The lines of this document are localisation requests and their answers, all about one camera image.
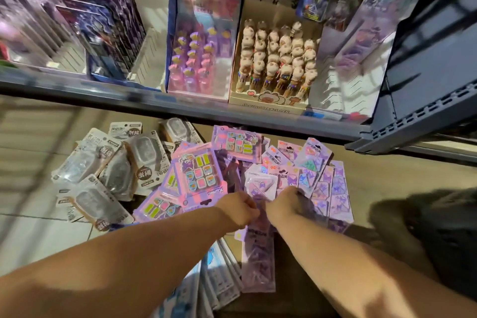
cardboard box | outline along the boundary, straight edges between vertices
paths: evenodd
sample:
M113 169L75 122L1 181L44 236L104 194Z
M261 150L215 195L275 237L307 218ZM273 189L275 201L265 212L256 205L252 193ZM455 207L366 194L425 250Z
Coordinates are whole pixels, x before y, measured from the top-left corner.
M250 82L246 82L244 92L235 92L241 54L242 32L245 20L253 19L255 23L266 21L268 27L281 28L283 25L292 26L295 21L300 21L303 29L303 39L316 40L321 36L322 25L306 19L300 19L295 15L295 9L280 3L275 4L272 0L245 0L242 9L242 17L235 49L235 59L232 71L232 83L230 85L229 103L247 106L261 110L272 110L281 113L301 115L308 106L308 100L299 101L295 97L283 98L276 92L266 91L256 93L247 89Z

forearm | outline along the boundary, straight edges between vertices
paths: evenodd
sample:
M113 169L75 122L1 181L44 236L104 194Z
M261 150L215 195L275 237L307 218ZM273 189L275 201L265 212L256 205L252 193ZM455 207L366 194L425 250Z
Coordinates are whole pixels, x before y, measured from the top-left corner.
M343 316L475 317L477 304L366 244L300 215L276 224L297 261Z
M229 224L211 207L131 226L0 278L0 287L28 279L51 291L94 291L92 304L70 297L68 306L78 316L148 317Z

cardboard display box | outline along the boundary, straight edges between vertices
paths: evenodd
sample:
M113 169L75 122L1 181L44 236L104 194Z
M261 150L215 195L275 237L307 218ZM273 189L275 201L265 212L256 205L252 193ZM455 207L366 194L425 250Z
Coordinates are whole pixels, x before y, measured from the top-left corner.
M303 39L316 40L321 36L322 25L306 19L298 18L295 9L272 0L245 0L242 9L242 17L235 49L235 59L232 71L232 83L230 85L229 103L241 106L257 108L261 110L273 110L282 113L301 115L308 106L308 99L298 101L295 97L283 98L276 92L266 91L256 93L247 89L250 82L247 80L244 92L235 92L240 65L242 32L245 20L253 19L255 23L266 21L269 29L281 28L283 25L292 26L295 21L300 21L303 29Z

hand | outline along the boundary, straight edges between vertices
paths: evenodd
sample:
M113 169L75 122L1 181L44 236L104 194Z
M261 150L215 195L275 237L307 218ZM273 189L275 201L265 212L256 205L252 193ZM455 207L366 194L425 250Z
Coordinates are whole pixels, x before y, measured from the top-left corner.
M302 194L295 186L284 188L272 202L265 204L267 217L271 224L277 227L280 221L292 215L303 214Z
M255 201L243 191L223 196L215 207L219 208L229 220L227 233L243 229L260 216Z

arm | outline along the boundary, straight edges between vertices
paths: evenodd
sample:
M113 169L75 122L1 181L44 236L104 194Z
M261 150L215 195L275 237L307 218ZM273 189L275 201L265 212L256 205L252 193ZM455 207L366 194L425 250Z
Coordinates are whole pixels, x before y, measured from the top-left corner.
M1 277L0 316L147 318L215 240L258 216L235 193L77 245Z
M267 204L268 218L341 316L477 316L474 301L377 249L301 216L301 198L296 188L285 189Z

